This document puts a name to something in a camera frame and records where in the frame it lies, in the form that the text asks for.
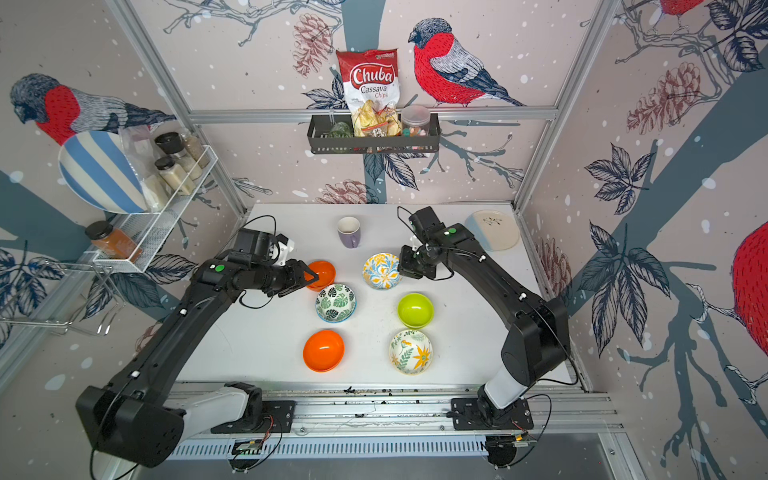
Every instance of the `black wire basket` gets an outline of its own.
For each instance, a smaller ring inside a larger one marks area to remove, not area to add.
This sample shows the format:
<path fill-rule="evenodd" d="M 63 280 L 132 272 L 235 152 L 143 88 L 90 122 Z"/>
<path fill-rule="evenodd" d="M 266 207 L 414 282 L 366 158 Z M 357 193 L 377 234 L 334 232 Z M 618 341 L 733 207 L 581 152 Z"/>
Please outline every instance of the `black wire basket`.
<path fill-rule="evenodd" d="M 352 125 L 352 115 L 334 115 L 335 122 Z M 314 154 L 426 154 L 440 148 L 440 123 L 437 114 L 430 115 L 429 132 L 421 137 L 330 137 L 333 123 L 329 115 L 313 115 L 306 132 Z"/>

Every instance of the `blue striped plate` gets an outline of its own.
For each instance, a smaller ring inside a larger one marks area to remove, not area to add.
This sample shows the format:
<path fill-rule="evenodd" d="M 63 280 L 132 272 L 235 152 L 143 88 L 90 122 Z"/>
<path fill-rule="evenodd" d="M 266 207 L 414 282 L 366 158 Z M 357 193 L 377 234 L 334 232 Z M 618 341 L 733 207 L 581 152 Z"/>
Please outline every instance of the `blue striped plate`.
<path fill-rule="evenodd" d="M 72 191 L 96 208 L 115 214 L 147 209 L 119 135 L 84 131 L 70 137 L 58 151 L 58 169 Z"/>

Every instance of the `bird illustration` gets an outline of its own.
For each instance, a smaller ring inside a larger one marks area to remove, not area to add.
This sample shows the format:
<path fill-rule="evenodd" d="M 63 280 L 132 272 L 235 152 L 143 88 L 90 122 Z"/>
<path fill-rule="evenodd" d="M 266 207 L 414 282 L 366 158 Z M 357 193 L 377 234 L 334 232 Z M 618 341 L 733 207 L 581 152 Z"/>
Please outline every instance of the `bird illustration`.
<path fill-rule="evenodd" d="M 26 75 L 13 85 L 11 103 L 22 123 L 34 120 L 40 130 L 59 145 L 82 131 L 103 130 L 116 134 L 119 127 L 176 119 L 117 97 L 87 94 L 39 73 Z"/>
<path fill-rule="evenodd" d="M 750 233 L 744 239 L 733 258 L 733 297 L 735 307 L 723 309 L 707 302 L 703 289 L 695 284 L 687 283 L 694 288 L 701 298 L 704 312 L 695 319 L 702 323 L 709 310 L 714 310 L 744 325 L 752 340 L 768 355 L 768 222 Z M 750 381 L 735 366 L 726 366 L 727 370 L 735 373 L 750 390 L 750 398 L 742 399 L 749 405 L 757 404 L 755 392 L 757 387 L 768 381 L 768 372 L 757 380 Z"/>
<path fill-rule="evenodd" d="M 416 81 L 437 100 L 437 105 L 449 103 L 466 107 L 479 98 L 497 98 L 523 106 L 491 78 L 479 58 L 458 43 L 451 25 L 442 18 L 421 20 L 408 41 L 415 44 Z"/>
<path fill-rule="evenodd" d="M 664 17 L 664 15 L 675 15 L 677 16 L 677 30 L 672 32 L 672 35 L 675 35 L 680 30 L 687 30 L 688 25 L 683 25 L 680 17 L 683 13 L 688 12 L 693 7 L 700 5 L 704 0 L 643 0 L 642 2 L 639 2 L 635 5 L 632 5 L 627 10 L 631 12 L 632 10 L 641 7 L 642 5 L 645 5 L 647 3 L 653 3 L 655 5 L 658 5 L 659 8 L 661 8 L 661 15 L 659 15 L 659 18 L 654 23 L 654 26 L 651 27 L 650 31 L 655 32 L 656 31 L 656 25 L 659 24 L 661 21 L 661 18 Z"/>

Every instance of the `purple mug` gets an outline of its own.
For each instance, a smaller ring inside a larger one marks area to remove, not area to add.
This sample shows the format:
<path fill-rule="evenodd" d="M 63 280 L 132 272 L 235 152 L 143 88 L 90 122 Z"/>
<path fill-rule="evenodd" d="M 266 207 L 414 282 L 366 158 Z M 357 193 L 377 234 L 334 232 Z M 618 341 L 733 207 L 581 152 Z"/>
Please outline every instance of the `purple mug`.
<path fill-rule="evenodd" d="M 347 248 L 360 245 L 360 222 L 355 217 L 344 217 L 336 225 L 341 243 Z"/>

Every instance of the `jar lid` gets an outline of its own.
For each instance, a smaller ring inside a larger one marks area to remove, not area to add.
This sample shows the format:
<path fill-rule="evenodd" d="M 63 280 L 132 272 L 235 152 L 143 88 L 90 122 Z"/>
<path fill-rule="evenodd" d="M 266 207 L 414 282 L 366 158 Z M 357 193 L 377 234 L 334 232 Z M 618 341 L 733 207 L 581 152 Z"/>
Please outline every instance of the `jar lid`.
<path fill-rule="evenodd" d="M 174 161 L 174 158 L 170 155 L 167 155 L 162 158 L 158 158 L 154 161 L 154 166 L 158 170 L 168 170 L 169 168 L 173 167 L 176 164 Z"/>
<path fill-rule="evenodd" d="M 184 144 L 181 143 L 181 135 L 175 131 L 169 131 L 156 137 L 154 143 L 168 155 L 176 154 L 184 149 Z"/>
<path fill-rule="evenodd" d="M 98 222 L 91 223 L 85 227 L 85 234 L 91 240 L 100 240 L 109 236 L 109 234 L 112 233 L 112 230 L 114 230 L 114 227 L 111 223 L 106 220 L 99 220 Z"/>
<path fill-rule="evenodd" d="M 421 105 L 409 105 L 402 109 L 400 120 L 408 125 L 420 127 L 429 123 L 429 109 Z"/>

